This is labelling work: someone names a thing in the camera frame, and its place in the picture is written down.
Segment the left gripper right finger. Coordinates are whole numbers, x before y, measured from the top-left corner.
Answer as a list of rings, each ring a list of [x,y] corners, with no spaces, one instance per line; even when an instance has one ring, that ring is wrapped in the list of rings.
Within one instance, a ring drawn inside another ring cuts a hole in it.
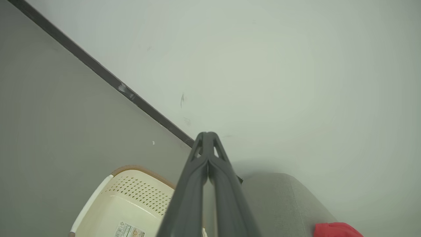
[[[260,237],[240,181],[215,132],[207,133],[209,179],[215,188],[217,234],[219,237]]]

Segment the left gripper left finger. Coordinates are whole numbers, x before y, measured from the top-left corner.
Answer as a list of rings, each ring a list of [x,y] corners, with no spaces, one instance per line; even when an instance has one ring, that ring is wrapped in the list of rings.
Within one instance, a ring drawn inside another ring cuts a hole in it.
[[[157,237],[201,237],[203,225],[203,187],[208,179],[209,159],[201,155],[206,132],[197,136]]]

